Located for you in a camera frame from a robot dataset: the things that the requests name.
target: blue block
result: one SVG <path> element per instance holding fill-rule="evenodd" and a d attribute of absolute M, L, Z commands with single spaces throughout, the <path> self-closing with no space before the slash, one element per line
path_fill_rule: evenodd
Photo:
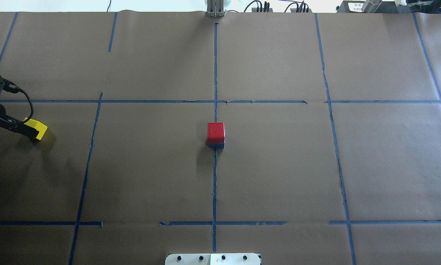
<path fill-rule="evenodd" d="M 209 147 L 210 148 L 224 148 L 225 143 L 210 143 Z"/>

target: red block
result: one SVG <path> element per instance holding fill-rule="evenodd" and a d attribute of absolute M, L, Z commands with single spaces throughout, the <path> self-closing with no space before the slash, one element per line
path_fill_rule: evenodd
<path fill-rule="evenodd" d="M 207 124 L 207 143 L 224 143 L 225 126 L 224 123 Z"/>

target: cylindrical metal object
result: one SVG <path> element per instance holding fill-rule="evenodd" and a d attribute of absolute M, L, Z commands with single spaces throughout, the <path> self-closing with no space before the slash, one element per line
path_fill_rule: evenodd
<path fill-rule="evenodd" d="M 364 13 L 374 13 L 379 8 L 382 0 L 366 0 L 363 4 Z"/>

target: white bracket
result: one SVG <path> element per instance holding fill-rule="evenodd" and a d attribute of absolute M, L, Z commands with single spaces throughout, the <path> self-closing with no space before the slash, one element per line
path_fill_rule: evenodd
<path fill-rule="evenodd" d="M 224 0 L 207 0 L 207 17 L 223 17 Z"/>
<path fill-rule="evenodd" d="M 170 254 L 165 265 L 261 265 L 255 253 Z"/>

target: yellow block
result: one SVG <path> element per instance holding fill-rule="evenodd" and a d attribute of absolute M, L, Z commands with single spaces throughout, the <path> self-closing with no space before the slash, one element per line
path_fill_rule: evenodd
<path fill-rule="evenodd" d="M 45 132 L 47 131 L 47 126 L 45 126 L 43 123 L 41 123 L 39 121 L 36 121 L 36 120 L 33 120 L 33 119 L 28 120 L 25 123 L 25 125 L 27 125 L 29 127 L 32 127 L 32 128 L 36 129 L 39 132 L 37 137 L 34 138 L 34 139 L 37 139 L 39 141 L 42 139 L 42 136 L 44 136 Z"/>

